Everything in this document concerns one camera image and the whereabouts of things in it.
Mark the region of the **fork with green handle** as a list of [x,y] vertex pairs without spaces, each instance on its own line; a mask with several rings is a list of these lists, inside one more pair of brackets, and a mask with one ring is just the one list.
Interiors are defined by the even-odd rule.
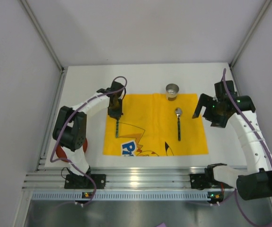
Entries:
[[118,138],[119,137],[119,121],[120,118],[116,119],[116,128],[115,128],[115,137]]

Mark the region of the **spoon with green handle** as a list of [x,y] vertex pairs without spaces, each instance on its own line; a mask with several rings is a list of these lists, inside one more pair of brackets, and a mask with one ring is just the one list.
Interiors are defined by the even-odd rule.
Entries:
[[180,123],[180,118],[182,115],[182,109],[177,107],[175,109],[175,114],[177,116],[177,134],[178,134],[178,141],[181,141],[181,123]]

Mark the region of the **yellow printed cloth mat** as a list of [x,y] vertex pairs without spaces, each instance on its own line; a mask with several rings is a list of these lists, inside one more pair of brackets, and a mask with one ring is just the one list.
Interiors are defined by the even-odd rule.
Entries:
[[[116,120],[107,117],[103,154],[123,157],[172,157],[207,155],[202,118],[193,119],[196,94],[179,94],[168,101],[164,94],[129,94],[123,100],[119,137]],[[178,141],[175,109],[182,109],[181,141]]]

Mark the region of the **white paper cup brown sleeve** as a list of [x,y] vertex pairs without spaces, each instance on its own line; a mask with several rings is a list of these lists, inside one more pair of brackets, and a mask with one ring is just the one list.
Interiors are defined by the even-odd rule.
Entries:
[[179,86],[174,83],[166,85],[166,99],[168,101],[174,101],[177,98],[179,92]]

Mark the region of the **red round plate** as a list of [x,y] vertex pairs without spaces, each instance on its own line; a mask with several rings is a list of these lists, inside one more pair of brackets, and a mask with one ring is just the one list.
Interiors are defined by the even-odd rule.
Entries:
[[[88,148],[88,140],[85,139],[85,141],[83,143],[83,146],[82,146],[83,153],[86,153],[87,148]],[[63,148],[60,145],[58,145],[57,148],[56,148],[56,155],[57,155],[58,158],[67,159],[67,155],[65,154]]]

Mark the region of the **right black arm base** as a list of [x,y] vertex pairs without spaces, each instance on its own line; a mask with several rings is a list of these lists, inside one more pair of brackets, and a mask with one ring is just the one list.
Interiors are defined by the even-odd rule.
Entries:
[[213,169],[217,166],[226,166],[224,163],[217,163],[208,165],[204,169],[203,174],[190,174],[191,188],[197,190],[203,189],[221,189],[221,188],[231,188],[225,183],[216,181],[213,176]]

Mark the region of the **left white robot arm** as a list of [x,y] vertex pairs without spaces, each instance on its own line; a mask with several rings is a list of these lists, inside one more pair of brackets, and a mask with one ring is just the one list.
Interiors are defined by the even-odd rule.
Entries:
[[110,87],[97,90],[87,101],[73,107],[61,107],[52,133],[55,145],[50,162],[61,160],[69,164],[69,170],[73,174],[89,175],[90,166],[83,151],[87,119],[106,109],[108,116],[118,124],[123,115],[126,86],[127,81],[123,85],[114,79]]

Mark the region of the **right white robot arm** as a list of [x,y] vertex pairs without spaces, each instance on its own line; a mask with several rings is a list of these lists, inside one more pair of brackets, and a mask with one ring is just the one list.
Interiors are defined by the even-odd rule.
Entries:
[[215,97],[201,94],[193,118],[203,117],[212,127],[225,128],[230,123],[246,158],[247,171],[224,163],[210,164],[205,177],[211,184],[224,183],[237,189],[243,200],[272,197],[272,156],[267,155],[263,134],[259,128],[256,108],[249,96],[239,96],[232,80],[214,85]]

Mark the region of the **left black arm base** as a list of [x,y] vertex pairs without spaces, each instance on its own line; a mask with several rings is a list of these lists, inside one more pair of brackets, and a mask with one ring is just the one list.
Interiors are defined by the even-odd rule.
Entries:
[[[97,189],[104,189],[106,184],[105,174],[91,174],[87,172],[89,177],[96,184]],[[94,189],[94,184],[90,179],[83,175],[76,175],[70,171],[67,167],[61,170],[61,177],[65,179],[64,188],[65,189]]]

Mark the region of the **aluminium mounting rail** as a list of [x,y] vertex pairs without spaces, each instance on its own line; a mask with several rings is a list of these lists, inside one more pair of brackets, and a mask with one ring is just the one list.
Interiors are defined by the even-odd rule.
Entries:
[[[26,174],[24,190],[64,189],[63,167],[39,168]],[[92,174],[105,174],[105,188],[111,190],[149,190],[191,188],[190,174],[203,174],[203,167],[190,168],[92,168]]]

